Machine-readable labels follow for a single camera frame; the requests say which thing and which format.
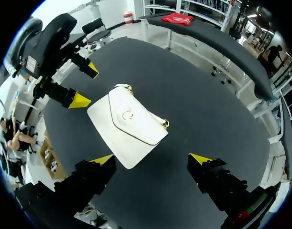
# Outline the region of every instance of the floor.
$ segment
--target floor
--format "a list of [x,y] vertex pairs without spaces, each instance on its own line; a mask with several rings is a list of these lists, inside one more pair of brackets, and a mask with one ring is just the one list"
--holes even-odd
[[[112,31],[112,38],[117,39],[119,37],[129,37],[138,40],[142,40],[142,32],[141,32],[141,24],[135,23],[131,25],[123,25],[118,27]],[[158,45],[160,47],[164,47],[167,44],[167,30],[164,28],[159,28],[156,26],[150,26],[148,28],[148,36],[149,42]],[[216,63],[226,64],[227,58],[223,57],[220,53],[216,52],[212,48],[208,47],[206,44],[203,44],[200,41],[194,39],[185,39],[182,35],[175,34],[173,35],[172,39],[177,42],[186,42],[185,45],[189,46],[193,50],[197,50],[202,55],[210,58]],[[189,62],[193,63],[194,65],[198,66],[199,68],[207,71],[209,73],[212,72],[212,65],[206,62],[204,59],[196,56],[195,54],[184,50],[183,48],[177,47],[176,45],[171,45],[171,52],[181,56],[182,58],[188,60]],[[233,64],[229,68],[229,72],[234,76],[234,78],[239,81],[240,83],[246,82],[249,78],[245,73],[240,70],[237,66]],[[217,80],[222,80],[222,77],[217,74],[215,76]],[[233,84],[226,83],[225,85],[231,92],[235,92],[237,90],[236,86]],[[240,100],[245,104],[249,104],[253,102],[256,97],[253,93],[254,85],[253,83],[242,93]],[[46,104],[48,99],[42,101],[42,103]],[[44,131],[45,131],[45,120],[43,117],[40,118],[38,125],[36,126],[36,131],[39,133],[38,141],[43,142],[44,140]],[[271,150],[280,150],[279,148],[272,147]],[[55,180],[52,180],[49,176],[49,173],[44,168],[44,164],[39,156],[39,153],[33,154],[28,156],[27,162],[27,170],[31,177],[27,177],[27,179],[31,179],[33,182],[37,182],[37,180],[42,181],[45,185],[53,190]],[[115,223],[109,222],[105,228],[118,228]]]

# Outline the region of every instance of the white shelf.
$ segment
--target white shelf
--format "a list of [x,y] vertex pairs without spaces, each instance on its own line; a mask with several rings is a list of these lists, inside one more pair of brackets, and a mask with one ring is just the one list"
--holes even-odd
[[227,0],[220,0],[220,1],[222,1],[222,2],[224,2],[224,3],[226,3],[226,4],[230,4],[230,1],[227,1]]
[[200,2],[192,1],[192,0],[184,0],[184,1],[188,1],[188,2],[191,2],[191,3],[197,4],[197,5],[203,6],[203,7],[205,7],[205,8],[211,9],[212,11],[218,12],[218,13],[224,15],[224,16],[226,15],[226,13],[224,13],[224,12],[222,12],[222,11],[216,9],[216,8],[213,8],[213,7],[211,7],[211,6],[208,6],[208,5],[205,5],[205,4],[203,4],[203,3],[200,3]]
[[189,14],[192,14],[196,17],[199,17],[199,18],[202,18],[204,20],[207,20],[215,25],[218,25],[220,27],[222,27],[222,24],[220,22],[218,22],[217,20],[213,19],[213,18],[210,18],[210,17],[207,17],[203,14],[200,14],[200,13],[197,13],[197,12],[193,12],[193,11],[190,11],[190,10],[181,10],[182,12],[185,12],[185,13],[189,13]]
[[168,10],[175,12],[175,9],[171,9],[169,7],[157,6],[157,5],[146,5],[145,8],[147,9],[156,9],[156,10]]

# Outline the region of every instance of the black table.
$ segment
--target black table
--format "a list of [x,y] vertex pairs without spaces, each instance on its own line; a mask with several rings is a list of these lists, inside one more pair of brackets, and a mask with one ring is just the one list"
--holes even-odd
[[273,99],[271,83],[266,70],[260,62],[242,45],[236,42],[234,38],[227,33],[202,22],[196,17],[189,26],[162,21],[161,19],[168,14],[171,13],[158,13],[140,18],[147,20],[151,25],[168,28],[176,33],[188,35],[211,46],[222,55],[229,58],[231,62],[242,69],[242,71],[244,71],[255,82],[255,95],[258,98],[265,100]]
[[[102,98],[118,83],[133,87],[135,97],[170,122],[169,135],[135,168],[117,171],[94,205],[125,229],[217,229],[226,218],[188,173],[189,153],[229,164],[248,181],[263,176],[269,142],[265,131],[231,92],[209,74],[155,45],[119,38],[90,59],[95,80],[77,68],[62,83],[90,98]],[[79,161],[111,154],[87,115],[50,100],[44,112],[52,146],[70,174]]]

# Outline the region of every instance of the handbag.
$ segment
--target handbag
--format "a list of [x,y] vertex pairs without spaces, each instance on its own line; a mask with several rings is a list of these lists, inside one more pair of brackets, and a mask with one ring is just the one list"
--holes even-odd
[[103,141],[127,169],[135,167],[168,134],[169,122],[149,112],[127,84],[117,84],[87,113]]

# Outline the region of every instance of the table leg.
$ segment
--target table leg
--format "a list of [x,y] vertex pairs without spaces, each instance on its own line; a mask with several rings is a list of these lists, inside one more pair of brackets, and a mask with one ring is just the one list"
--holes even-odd
[[147,36],[147,22],[146,20],[141,20],[141,32],[142,32],[142,38],[144,42],[148,42],[148,36]]
[[237,92],[236,96],[239,99],[241,93],[252,83],[252,80],[250,79],[248,82],[246,82]]
[[167,33],[167,47],[166,47],[166,49],[170,49],[171,33],[172,33],[172,31],[168,30],[168,33]]

